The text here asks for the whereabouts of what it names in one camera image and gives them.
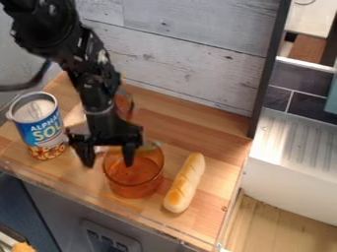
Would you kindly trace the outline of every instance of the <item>bowl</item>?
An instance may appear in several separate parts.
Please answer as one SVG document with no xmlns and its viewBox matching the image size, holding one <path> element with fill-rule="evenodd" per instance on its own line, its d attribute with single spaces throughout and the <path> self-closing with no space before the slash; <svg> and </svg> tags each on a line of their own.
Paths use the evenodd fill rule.
<svg viewBox="0 0 337 252">
<path fill-rule="evenodd" d="M 163 167 L 164 154 L 155 142 L 139 148 L 130 167 L 124 164 L 120 148 L 109 148 L 103 162 L 103 171 L 111 190 L 129 199 L 154 194 L 163 182 Z"/>
</svg>

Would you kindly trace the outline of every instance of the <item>black robotic arm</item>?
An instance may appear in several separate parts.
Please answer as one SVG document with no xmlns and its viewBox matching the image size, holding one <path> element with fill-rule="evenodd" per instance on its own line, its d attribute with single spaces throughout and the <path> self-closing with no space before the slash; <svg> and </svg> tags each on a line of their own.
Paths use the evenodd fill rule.
<svg viewBox="0 0 337 252">
<path fill-rule="evenodd" d="M 124 161 L 132 165 L 143 144 L 142 127 L 121 119 L 114 96 L 121 76 L 110 63 L 99 37 L 81 24 L 72 0 L 0 0 L 13 18 L 11 35 L 28 52 L 46 59 L 38 73 L 25 84 L 0 86 L 1 91 L 36 85 L 51 61 L 67 71 L 78 91 L 90 129 L 79 135 L 67 129 L 70 145 L 85 166 L 95 162 L 94 146 L 121 146 Z"/>
</svg>

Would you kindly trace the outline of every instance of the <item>white wooden wall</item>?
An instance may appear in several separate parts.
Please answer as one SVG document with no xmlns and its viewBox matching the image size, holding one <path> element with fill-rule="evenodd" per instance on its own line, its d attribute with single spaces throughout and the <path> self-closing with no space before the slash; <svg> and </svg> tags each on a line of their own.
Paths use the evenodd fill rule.
<svg viewBox="0 0 337 252">
<path fill-rule="evenodd" d="M 250 115 L 281 0 L 77 0 L 128 83 Z"/>
</svg>

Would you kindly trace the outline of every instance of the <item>baguette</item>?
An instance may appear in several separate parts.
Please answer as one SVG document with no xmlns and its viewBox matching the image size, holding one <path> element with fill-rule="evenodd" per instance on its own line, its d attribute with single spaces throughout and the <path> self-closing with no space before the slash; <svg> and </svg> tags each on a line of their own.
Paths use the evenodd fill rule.
<svg viewBox="0 0 337 252">
<path fill-rule="evenodd" d="M 204 174 L 205 165 L 202 154 L 193 153 L 188 157 L 164 198 L 163 205 L 167 210 L 178 214 L 188 208 Z"/>
</svg>

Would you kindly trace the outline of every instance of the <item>soup can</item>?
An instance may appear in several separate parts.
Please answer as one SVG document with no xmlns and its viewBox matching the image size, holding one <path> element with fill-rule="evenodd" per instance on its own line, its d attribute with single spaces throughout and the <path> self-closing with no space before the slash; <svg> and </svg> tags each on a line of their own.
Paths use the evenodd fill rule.
<svg viewBox="0 0 337 252">
<path fill-rule="evenodd" d="M 32 92 L 16 99 L 7 112 L 30 154 L 41 160 L 64 153 L 67 137 L 54 95 Z"/>
</svg>

